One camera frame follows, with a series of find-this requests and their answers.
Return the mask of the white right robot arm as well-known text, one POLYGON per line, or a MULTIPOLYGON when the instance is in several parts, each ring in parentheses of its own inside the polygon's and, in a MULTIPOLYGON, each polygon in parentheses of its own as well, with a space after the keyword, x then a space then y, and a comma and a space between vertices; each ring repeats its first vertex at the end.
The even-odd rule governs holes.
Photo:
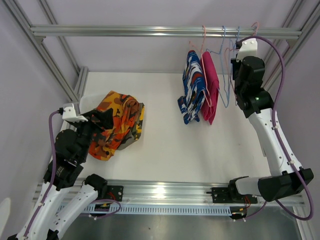
POLYGON ((231 180, 230 184, 234 186, 227 190, 228 198, 240 202, 246 195, 252 194, 272 202, 300 193, 303 185, 313 180, 314 174, 298 161, 278 119, 272 119, 274 101, 262 88, 264 61, 256 56, 246 56, 242 60, 233 58, 230 62, 237 105, 258 136, 270 176, 244 176, 231 180))

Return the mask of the light blue wire hanger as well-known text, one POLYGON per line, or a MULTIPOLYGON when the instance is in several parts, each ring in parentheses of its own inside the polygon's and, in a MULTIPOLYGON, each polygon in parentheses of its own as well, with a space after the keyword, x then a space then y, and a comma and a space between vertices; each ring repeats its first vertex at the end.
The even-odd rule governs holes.
POLYGON ((230 39, 229 40, 229 50, 228 50, 228 54, 227 54, 227 66, 228 66, 228 73, 230 73, 232 75, 232 63, 231 63, 231 60, 232 58, 235 58, 236 55, 237 55, 237 51, 239 50, 237 48, 237 42, 240 38, 240 29, 241 27, 238 26, 237 27, 237 33, 235 35, 235 39, 232 40, 230 39))

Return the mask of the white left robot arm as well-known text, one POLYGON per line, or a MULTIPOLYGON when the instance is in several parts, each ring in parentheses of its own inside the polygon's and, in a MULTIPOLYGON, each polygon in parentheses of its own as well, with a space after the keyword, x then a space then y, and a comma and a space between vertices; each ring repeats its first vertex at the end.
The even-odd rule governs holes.
POLYGON ((107 180, 91 174, 76 196, 58 210, 83 170, 94 135, 113 128, 113 110, 94 109, 77 115, 73 107, 60 108, 49 115, 48 125, 52 161, 31 216, 18 233, 9 236, 10 240, 60 240, 85 207, 104 200, 108 194, 107 180), (62 130, 54 136, 52 119, 56 114, 70 114, 66 121, 76 129, 62 130))

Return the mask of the blue white patterned trousers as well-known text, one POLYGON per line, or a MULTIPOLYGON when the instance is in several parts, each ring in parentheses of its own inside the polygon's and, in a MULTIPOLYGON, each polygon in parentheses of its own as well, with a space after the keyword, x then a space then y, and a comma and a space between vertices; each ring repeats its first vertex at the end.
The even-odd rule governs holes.
POLYGON ((184 95, 177 100, 183 122, 188 125, 191 121, 199 122, 199 112, 205 102, 205 77, 200 59, 194 50, 187 53, 186 65, 182 75, 184 95))

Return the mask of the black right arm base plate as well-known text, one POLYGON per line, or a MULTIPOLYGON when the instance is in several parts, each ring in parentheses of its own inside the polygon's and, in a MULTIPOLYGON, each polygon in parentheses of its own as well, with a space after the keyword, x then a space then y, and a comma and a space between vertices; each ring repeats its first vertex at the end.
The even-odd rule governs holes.
POLYGON ((214 204, 257 204, 258 199, 250 194, 240 194, 234 187, 212 187, 206 194, 211 195, 214 204))

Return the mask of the orange camouflage trousers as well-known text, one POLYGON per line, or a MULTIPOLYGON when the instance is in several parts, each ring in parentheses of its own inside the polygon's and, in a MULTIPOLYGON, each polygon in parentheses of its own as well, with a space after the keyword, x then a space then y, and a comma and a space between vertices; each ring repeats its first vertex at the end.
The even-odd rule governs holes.
POLYGON ((114 156, 126 134, 131 130, 140 114, 139 103, 133 96, 110 91, 96 109, 113 109, 113 129, 106 129, 93 136, 89 154, 108 161, 114 156))

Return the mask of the olive yellow camouflage trousers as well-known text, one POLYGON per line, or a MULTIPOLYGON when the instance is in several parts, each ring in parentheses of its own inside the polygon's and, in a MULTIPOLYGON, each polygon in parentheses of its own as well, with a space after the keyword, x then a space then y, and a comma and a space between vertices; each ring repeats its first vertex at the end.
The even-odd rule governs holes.
POLYGON ((139 103, 139 115, 136 119, 133 127, 130 129, 130 131, 125 135, 122 142, 118 146, 117 150, 124 150, 129 145, 135 143, 138 141, 142 135, 143 130, 143 120, 144 120, 144 112, 145 112, 145 105, 140 102, 139 103))

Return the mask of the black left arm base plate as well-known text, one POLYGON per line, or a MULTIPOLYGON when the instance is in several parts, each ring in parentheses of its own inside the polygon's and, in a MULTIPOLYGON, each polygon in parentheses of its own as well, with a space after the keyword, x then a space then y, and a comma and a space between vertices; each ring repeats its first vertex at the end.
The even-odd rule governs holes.
POLYGON ((108 185, 102 190, 100 199, 116 200, 121 202, 124 196, 124 187, 122 185, 108 185))

